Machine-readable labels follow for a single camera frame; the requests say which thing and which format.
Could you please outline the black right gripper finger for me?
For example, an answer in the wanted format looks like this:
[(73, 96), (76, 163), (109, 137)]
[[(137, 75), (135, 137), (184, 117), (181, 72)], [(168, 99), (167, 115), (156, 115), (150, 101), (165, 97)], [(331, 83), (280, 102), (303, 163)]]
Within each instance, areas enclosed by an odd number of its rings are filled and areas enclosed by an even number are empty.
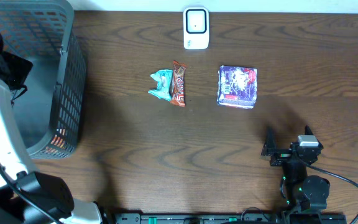
[(267, 128), (267, 135), (265, 138), (264, 146), (262, 148), (262, 156), (271, 156), (275, 152), (275, 140), (273, 135), (273, 129)]
[[(305, 126), (305, 134), (306, 135), (314, 135), (311, 128), (309, 126)], [(320, 143), (319, 141), (319, 146), (318, 148), (322, 149), (323, 148), (323, 145)]]

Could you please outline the red orange snack bar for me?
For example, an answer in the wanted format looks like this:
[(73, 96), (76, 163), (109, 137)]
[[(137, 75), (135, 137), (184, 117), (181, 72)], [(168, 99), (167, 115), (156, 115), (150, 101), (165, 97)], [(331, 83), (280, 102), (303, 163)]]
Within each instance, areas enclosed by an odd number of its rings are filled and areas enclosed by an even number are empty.
[(171, 87), (171, 104), (185, 107), (185, 82), (184, 76), (186, 72), (186, 65), (173, 61), (173, 75)]

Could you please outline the teal snack wrapper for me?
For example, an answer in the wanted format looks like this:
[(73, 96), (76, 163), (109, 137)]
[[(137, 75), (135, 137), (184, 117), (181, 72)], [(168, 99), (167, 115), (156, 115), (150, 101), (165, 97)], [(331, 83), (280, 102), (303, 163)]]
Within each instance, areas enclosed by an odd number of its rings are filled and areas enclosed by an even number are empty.
[(173, 71), (169, 69), (159, 70), (150, 75), (157, 82), (156, 89), (149, 90), (148, 93), (158, 99), (171, 101), (170, 87), (172, 83)]

